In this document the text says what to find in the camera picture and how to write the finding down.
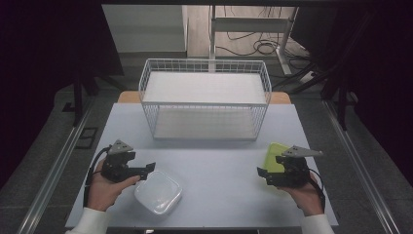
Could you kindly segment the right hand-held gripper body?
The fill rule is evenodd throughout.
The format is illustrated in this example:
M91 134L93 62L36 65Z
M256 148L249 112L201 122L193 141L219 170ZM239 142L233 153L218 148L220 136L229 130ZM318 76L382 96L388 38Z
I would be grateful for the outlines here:
M285 162L284 172L276 178L276 186L298 188L304 186L310 178L310 169L306 157L322 156L322 151L293 145L282 153Z

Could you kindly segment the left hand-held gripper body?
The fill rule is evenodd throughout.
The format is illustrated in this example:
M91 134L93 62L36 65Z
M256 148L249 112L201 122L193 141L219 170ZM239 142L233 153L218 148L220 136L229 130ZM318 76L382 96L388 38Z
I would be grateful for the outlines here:
M107 152L101 175L115 183L132 177L130 175L131 168L128 166L126 159L128 152L133 152L133 148L120 139L117 139Z

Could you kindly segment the green plastic food container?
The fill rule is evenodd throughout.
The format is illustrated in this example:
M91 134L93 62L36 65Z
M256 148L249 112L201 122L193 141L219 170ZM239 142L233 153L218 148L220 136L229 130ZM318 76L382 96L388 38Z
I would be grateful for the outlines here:
M266 153L266 157L263 163L263 169L267 170L269 173L283 173L284 167L279 164L276 160L277 156L281 156L282 153L288 149L288 146L281 143L272 142Z

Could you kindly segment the white wire rack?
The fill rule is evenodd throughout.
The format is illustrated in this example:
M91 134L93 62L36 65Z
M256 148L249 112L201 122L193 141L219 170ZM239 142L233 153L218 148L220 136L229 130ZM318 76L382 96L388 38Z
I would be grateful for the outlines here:
M138 91L157 139L255 140L272 95L262 60L150 58Z

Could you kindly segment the person's left hand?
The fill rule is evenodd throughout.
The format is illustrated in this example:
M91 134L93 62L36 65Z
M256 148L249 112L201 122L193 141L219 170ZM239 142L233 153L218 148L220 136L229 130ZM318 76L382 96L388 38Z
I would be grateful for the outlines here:
M103 160L101 160L93 173L92 184L90 186L87 208L106 212L109 207L115 204L118 196L122 191L140 181L140 176L132 176L126 180L114 183L100 173L103 167Z

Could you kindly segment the person's right hand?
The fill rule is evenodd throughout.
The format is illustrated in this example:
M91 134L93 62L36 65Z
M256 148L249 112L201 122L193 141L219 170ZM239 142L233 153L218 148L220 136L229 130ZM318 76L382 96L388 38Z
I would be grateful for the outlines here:
M292 197L304 216L324 214L319 194L310 182L300 188L281 187L281 190Z

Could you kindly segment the black floor plate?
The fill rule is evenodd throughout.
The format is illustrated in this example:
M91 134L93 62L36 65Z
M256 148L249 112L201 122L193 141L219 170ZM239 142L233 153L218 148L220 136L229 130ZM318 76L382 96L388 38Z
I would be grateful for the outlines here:
M97 134L97 128L84 128L76 142L76 149L91 149Z

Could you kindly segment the light wooden board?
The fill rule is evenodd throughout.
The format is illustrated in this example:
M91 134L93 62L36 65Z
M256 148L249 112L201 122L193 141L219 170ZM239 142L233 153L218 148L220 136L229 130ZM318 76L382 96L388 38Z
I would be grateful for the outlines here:
M119 103L140 103L138 91L121 92L118 98ZM271 104L291 104L290 97L285 92L272 92Z

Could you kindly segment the black stand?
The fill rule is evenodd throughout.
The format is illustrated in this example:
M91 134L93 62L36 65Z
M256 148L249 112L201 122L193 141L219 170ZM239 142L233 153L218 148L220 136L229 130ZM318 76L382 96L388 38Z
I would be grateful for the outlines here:
M73 75L73 102L67 102L63 112L73 112L73 126L77 127L83 117L83 91L88 96L94 97L98 94L97 83L90 72L76 71Z
M271 74L271 78L280 79L279 82L272 84L273 90L280 90L287 84L294 83L295 81L301 80L309 72L315 71L316 75L313 76L309 81L288 90L287 93L291 95L299 94L316 84L325 81L323 88L321 89L319 95L322 100L332 100L334 95L338 95L336 106L336 119L339 126L343 131L347 130L346 126L346 108L349 104L347 100L348 93L348 82L345 75L342 73L343 69L340 65L333 65L331 68L326 70L319 70L318 67L310 62L304 68L300 69L294 74L284 74L284 75L274 75Z

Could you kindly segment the white power strip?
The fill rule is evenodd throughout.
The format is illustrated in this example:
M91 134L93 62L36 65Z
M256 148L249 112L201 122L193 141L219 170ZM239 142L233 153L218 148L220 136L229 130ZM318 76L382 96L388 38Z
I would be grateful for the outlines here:
M305 84L307 82L309 82L310 80L312 80L313 78L315 78L317 76L315 71L309 71L307 74L305 74L300 80L299 82L301 84Z

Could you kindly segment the dark curtain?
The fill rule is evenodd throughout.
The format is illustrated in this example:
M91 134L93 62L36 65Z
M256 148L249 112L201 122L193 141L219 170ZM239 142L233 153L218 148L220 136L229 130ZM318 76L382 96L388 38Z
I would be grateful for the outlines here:
M0 188L79 79L124 73L103 0L0 0Z
M413 0L374 0L368 7L301 7L292 38L322 70L350 44L366 13L374 14L346 66L328 79L321 95L330 98L346 81L357 96L356 114L413 185Z

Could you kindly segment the white cabinet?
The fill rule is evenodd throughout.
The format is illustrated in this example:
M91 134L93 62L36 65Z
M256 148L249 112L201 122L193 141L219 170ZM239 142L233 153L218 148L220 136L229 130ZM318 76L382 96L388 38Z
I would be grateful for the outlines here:
M103 5L119 53L187 53L188 14L182 5Z

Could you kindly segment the aluminium floor rail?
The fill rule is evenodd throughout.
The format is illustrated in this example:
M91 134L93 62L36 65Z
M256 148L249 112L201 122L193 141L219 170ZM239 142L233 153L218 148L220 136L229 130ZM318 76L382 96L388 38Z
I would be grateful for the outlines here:
M337 120L337 112L334 109L333 103L326 100L323 100L321 103L328 113L333 128L338 135L357 174L357 177L360 180L360 183L385 232L387 234L400 234L399 228L394 221L394 216L391 213L388 204L376 187L371 175L367 171L348 132L341 127L339 121Z
M16 234L33 234L36 230L43 213L45 212L47 205L55 192L57 183L61 178L71 153L75 148L76 141L79 139L80 134L90 116L93 104L94 97L88 97L84 105L84 114L80 117L77 126L71 129L66 142L52 164L51 169L39 188L38 193L28 209L24 219L22 220Z

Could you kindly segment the white metal stand frame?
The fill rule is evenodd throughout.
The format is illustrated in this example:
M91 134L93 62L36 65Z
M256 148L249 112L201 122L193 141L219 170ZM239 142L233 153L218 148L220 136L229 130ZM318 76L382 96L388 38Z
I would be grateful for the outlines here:
M284 75L291 75L286 60L286 43L296 18L298 8L293 7L287 18L239 18L216 16L216 7L210 7L209 16L209 48L208 57L215 59L215 34L217 32L246 32L246 33L278 33L282 39L276 46L276 54Z

